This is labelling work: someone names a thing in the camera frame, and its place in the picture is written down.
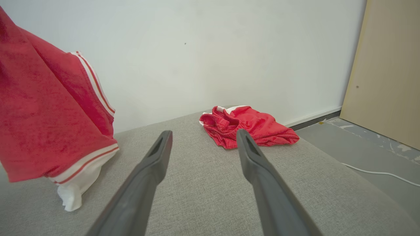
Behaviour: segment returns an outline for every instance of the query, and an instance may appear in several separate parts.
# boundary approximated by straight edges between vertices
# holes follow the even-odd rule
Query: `gray floor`
[[[340,118],[326,120],[296,133],[339,162],[388,172],[420,184],[420,151]],[[420,224],[420,187],[395,177],[356,173],[401,205]]]

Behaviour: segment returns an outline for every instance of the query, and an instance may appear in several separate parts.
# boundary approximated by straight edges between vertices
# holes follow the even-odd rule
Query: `white cable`
[[[396,175],[391,174],[391,173],[387,173],[387,172],[367,171],[367,170],[362,170],[362,169],[356,168],[356,167],[354,167],[354,166],[348,165],[348,164],[346,164],[346,163],[342,163],[342,164],[343,164],[343,165],[345,165],[345,166],[347,166],[347,167],[353,168],[353,169],[355,169],[355,170],[362,171],[362,172],[369,173],[369,174],[380,174],[380,175],[389,175],[389,176],[393,176],[393,177],[395,177],[395,178],[399,178],[399,179],[401,179],[401,180],[402,180],[402,181],[404,181],[404,182],[407,182],[407,183],[412,184],[412,185],[414,185],[414,186],[420,187],[420,184],[413,183],[413,182],[411,182],[411,181],[408,181],[408,180],[406,180],[406,179],[404,179],[404,178],[401,178],[401,177],[396,176]]]

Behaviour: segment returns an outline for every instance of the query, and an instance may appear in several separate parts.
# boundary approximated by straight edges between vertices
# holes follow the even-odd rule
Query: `paint stain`
[[[394,149],[392,148],[392,144],[391,144],[391,143],[389,143],[389,147],[391,148],[391,150],[390,150],[390,151],[391,151],[391,152],[393,152],[394,154],[396,154],[396,153],[395,153],[395,151],[394,151]]]
[[[348,127],[353,127],[353,126],[339,126],[340,128],[348,128]]]
[[[409,146],[404,145],[404,144],[398,145],[397,148],[401,148],[401,151],[403,151],[403,152],[408,151],[408,150],[411,150],[411,148]]]

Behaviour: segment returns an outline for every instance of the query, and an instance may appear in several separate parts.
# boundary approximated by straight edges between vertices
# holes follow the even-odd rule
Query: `gray couch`
[[[64,211],[49,180],[10,184],[0,171],[0,234],[84,235],[161,131],[172,130],[168,171],[156,190],[146,235],[262,235],[238,151],[216,146],[198,123],[200,115],[116,134],[121,150],[74,212]],[[324,235],[420,235],[396,202],[305,140],[261,150]]]

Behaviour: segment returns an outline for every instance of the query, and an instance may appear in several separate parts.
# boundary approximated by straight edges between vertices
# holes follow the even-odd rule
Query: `hanging red shorts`
[[[115,110],[92,66],[17,27],[1,8],[0,66],[0,161],[9,181],[79,178],[83,193],[84,170],[100,170],[118,150]]]

